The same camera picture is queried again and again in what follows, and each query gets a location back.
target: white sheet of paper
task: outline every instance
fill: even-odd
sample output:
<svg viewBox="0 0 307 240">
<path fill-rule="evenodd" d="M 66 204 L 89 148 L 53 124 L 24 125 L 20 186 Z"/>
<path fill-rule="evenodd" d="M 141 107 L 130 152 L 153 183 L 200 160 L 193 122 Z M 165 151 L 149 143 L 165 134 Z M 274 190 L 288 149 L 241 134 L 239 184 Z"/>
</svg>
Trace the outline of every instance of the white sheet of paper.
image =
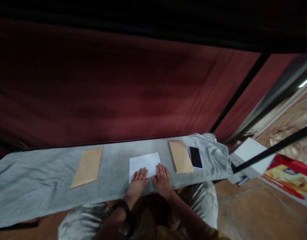
<svg viewBox="0 0 307 240">
<path fill-rule="evenodd" d="M 135 171 L 146 167 L 148 169 L 147 178 L 157 175 L 156 165 L 160 163 L 160 158 L 158 153 L 151 153 L 147 155 L 142 155 L 140 157 L 129 159 L 129 183 L 131 182 Z"/>
</svg>

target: tiled floor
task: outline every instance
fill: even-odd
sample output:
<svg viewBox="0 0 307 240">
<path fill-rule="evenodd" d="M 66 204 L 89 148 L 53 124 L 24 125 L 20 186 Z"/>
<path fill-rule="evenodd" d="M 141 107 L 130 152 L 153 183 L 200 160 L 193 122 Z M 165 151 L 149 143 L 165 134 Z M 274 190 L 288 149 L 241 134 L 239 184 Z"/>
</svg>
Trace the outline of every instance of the tiled floor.
<svg viewBox="0 0 307 240">
<path fill-rule="evenodd" d="M 307 239 L 307 208 L 261 180 L 252 179 L 241 188 L 225 180 L 216 190 L 218 229 L 231 239 Z M 36 229 L 0 232 L 0 239 L 57 239 L 67 213 L 43 217 Z"/>
</svg>

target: black phone screen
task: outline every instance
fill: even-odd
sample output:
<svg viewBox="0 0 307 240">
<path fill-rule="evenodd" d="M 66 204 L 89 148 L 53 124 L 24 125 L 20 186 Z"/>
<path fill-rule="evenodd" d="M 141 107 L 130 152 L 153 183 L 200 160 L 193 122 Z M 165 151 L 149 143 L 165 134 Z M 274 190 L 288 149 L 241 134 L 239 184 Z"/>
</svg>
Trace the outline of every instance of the black phone screen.
<svg viewBox="0 0 307 240">
<path fill-rule="evenodd" d="M 200 153 L 198 148 L 190 147 L 190 158 L 192 165 L 197 168 L 202 168 Z"/>
</svg>

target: leg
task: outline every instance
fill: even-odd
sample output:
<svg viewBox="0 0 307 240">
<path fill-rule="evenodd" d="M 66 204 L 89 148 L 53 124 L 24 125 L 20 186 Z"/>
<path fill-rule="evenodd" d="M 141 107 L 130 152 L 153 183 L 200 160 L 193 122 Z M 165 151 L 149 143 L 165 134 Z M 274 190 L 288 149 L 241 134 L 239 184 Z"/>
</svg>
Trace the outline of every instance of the leg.
<svg viewBox="0 0 307 240">
<path fill-rule="evenodd" d="M 206 224 L 217 229 L 218 201 L 216 188 L 211 181 L 187 186 L 180 197 Z M 187 237 L 183 226 L 179 231 Z"/>
<path fill-rule="evenodd" d="M 113 209 L 106 203 L 73 208 L 58 228 L 59 240 L 91 240 Z"/>
</svg>

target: light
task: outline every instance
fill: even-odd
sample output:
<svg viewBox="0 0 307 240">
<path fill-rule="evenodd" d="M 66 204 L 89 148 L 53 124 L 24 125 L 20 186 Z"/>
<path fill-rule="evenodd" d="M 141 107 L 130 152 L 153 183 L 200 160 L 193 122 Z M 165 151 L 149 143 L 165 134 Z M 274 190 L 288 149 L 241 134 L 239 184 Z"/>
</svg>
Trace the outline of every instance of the light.
<svg viewBox="0 0 307 240">
<path fill-rule="evenodd" d="M 307 80 L 305 80 L 303 83 L 301 83 L 301 85 L 299 87 L 303 87 L 306 84 L 307 84 Z"/>
</svg>

